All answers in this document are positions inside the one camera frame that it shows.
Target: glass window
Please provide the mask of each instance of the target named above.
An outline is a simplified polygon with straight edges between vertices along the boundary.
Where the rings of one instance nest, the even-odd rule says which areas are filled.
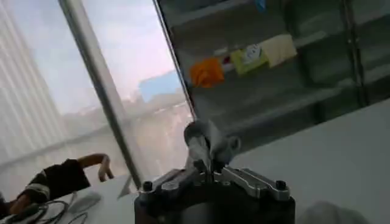
[[[187,156],[193,119],[152,0],[83,0],[126,112],[121,122],[141,179],[154,179]]]
[[[91,153],[127,173],[57,1],[0,1],[0,191],[13,200],[47,166]],[[98,167],[87,170],[97,183]]]

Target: building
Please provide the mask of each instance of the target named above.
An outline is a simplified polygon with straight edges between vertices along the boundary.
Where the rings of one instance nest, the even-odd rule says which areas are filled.
[[[49,88],[0,1],[0,164],[64,141]]]

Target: orange object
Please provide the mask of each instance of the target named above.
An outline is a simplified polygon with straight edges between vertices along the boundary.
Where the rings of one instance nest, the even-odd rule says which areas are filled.
[[[217,58],[206,59],[190,69],[194,86],[210,88],[225,80],[222,66]]]

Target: person's hand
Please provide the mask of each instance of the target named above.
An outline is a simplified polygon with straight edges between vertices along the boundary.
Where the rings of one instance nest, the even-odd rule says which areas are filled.
[[[112,174],[112,171],[110,169],[110,158],[108,156],[105,156],[102,164],[100,166],[99,172],[97,173],[99,175],[99,180],[101,182],[105,182],[105,175],[109,177],[109,179],[113,179],[114,175]]]
[[[27,195],[24,194],[13,203],[10,208],[10,214],[19,214],[29,205],[31,205],[31,200]]]

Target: white table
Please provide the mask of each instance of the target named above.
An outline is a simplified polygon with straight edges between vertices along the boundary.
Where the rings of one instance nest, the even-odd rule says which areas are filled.
[[[373,224],[385,224],[390,220],[389,158],[387,100],[253,149],[231,165],[287,181],[297,213],[316,201],[329,201],[359,211]],[[137,194],[118,198],[125,182],[126,178],[112,180],[79,192],[80,197],[90,191],[103,196],[88,211],[87,223],[134,222]],[[60,223],[68,221],[66,217]]]

